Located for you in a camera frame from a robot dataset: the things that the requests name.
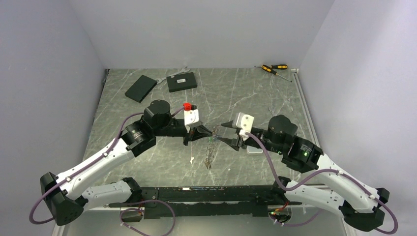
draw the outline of marble table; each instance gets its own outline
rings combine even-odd
[[[259,68],[191,69],[198,83],[197,88],[169,93],[167,82],[163,81],[142,103],[124,95],[141,75],[157,79],[176,71],[110,70],[84,159],[99,151],[116,136],[126,116],[142,112],[156,99],[168,101],[172,112],[184,102],[197,105],[200,120],[209,129],[232,120],[238,112],[254,116],[254,126],[266,129],[273,115],[282,114],[298,126],[299,136],[312,140],[296,83],[290,83]],[[291,72],[286,70],[280,74],[290,78]],[[183,118],[183,114],[179,113],[177,118]],[[128,123],[134,121],[135,118],[131,118]],[[232,138],[234,130],[221,127],[218,134]],[[212,168],[208,170],[204,160],[208,148],[213,147]],[[272,153],[271,157],[278,175],[295,180],[304,176],[286,168],[281,163],[280,155]],[[171,137],[158,137],[156,146],[113,169],[95,185],[119,181],[123,177],[133,177],[143,187],[254,185],[272,184],[274,181],[263,154],[249,155],[244,149],[237,152],[219,141],[212,143],[208,138],[192,142],[186,147],[182,145],[182,138]]]

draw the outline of yellow and black screwdriver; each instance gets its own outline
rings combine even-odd
[[[269,73],[271,73],[271,74],[274,74],[274,75],[277,75],[277,76],[280,76],[281,78],[283,78],[284,80],[286,80],[286,81],[288,81],[288,82],[292,82],[292,81],[289,81],[287,78],[285,78],[284,76],[282,76],[282,75],[279,75],[278,74],[278,72],[276,72],[276,71],[274,71],[273,69],[279,69],[279,70],[285,70],[285,69],[287,69],[288,68],[288,66],[287,65],[272,65],[271,67],[269,67],[269,66],[267,66],[267,65],[262,65],[262,66],[256,66],[256,68],[261,68],[261,69],[263,69],[264,71],[266,71],[266,72],[269,72]]]

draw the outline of white wall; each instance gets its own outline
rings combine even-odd
[[[398,235],[415,235],[416,12],[415,1],[336,0],[300,67],[324,151],[391,192]]]
[[[68,1],[0,1],[0,235],[51,235],[39,178],[81,161],[103,75]]]
[[[299,67],[334,0],[71,0],[106,68]]]

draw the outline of gray marble surface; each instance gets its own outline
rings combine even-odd
[[[298,135],[311,140],[299,93],[295,83],[264,72],[259,68],[191,69],[198,87],[169,93],[167,82],[158,84],[142,103],[127,98],[124,93],[141,76],[157,79],[176,72],[176,69],[112,69],[95,115],[84,159],[87,159],[116,136],[123,119],[142,112],[151,101],[163,99],[175,111],[184,102],[198,106],[200,120],[212,129],[215,125],[232,120],[243,112],[255,117],[254,126],[267,128],[272,115],[282,114],[298,126]],[[290,71],[280,74],[290,77]],[[232,129],[220,128],[223,137],[234,136]],[[204,164],[209,145],[215,146],[212,168]],[[302,177],[282,164],[281,156],[271,153],[280,176],[294,180]],[[274,179],[263,154],[249,155],[246,150],[237,152],[227,145],[209,139],[200,139],[189,146],[182,138],[158,137],[157,144],[134,160],[113,169],[95,185],[133,177],[143,187],[147,186],[207,186],[272,184]]]

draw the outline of red cap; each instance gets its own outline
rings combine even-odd
[[[184,103],[184,110],[185,111],[191,111],[191,104],[189,104],[189,103]]]

